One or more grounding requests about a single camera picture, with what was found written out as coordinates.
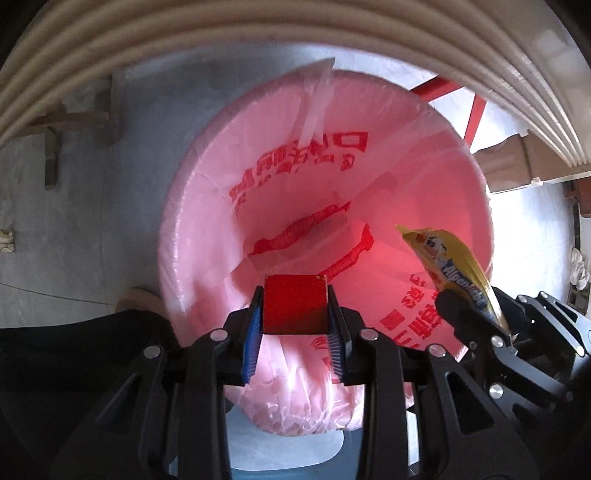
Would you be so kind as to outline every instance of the blue gripper pad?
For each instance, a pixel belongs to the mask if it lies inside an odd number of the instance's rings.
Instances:
[[[333,370],[342,382],[345,373],[345,347],[339,334],[336,315],[333,306],[329,303],[329,332],[326,336],[329,342]]]
[[[246,334],[244,349],[242,351],[242,380],[245,384],[250,382],[256,370],[256,361],[258,360],[259,350],[262,341],[262,302],[257,302],[252,309],[251,323]]]

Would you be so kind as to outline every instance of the pink plastic bag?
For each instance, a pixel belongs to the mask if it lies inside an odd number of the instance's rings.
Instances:
[[[447,229],[486,268],[485,181],[463,140],[418,97],[324,61],[222,111],[189,149],[160,234],[160,280],[183,345],[245,307],[268,274],[326,274],[339,303],[399,344],[463,346],[396,230]],[[363,387],[339,384],[326,338],[264,336],[227,397],[283,435],[356,429]]]

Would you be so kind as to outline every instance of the red cube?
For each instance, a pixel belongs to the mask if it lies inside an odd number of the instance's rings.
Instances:
[[[267,277],[262,328],[268,335],[326,335],[329,330],[326,276]]]

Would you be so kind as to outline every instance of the yellow snack package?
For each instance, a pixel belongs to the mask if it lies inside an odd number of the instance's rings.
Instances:
[[[484,270],[464,242],[445,230],[397,228],[439,290],[453,290],[489,321],[510,332]]]

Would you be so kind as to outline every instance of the white cloth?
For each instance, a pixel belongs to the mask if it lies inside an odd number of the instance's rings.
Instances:
[[[588,272],[583,255],[579,250],[573,248],[570,258],[570,282],[578,290],[583,290],[587,286],[591,274]]]

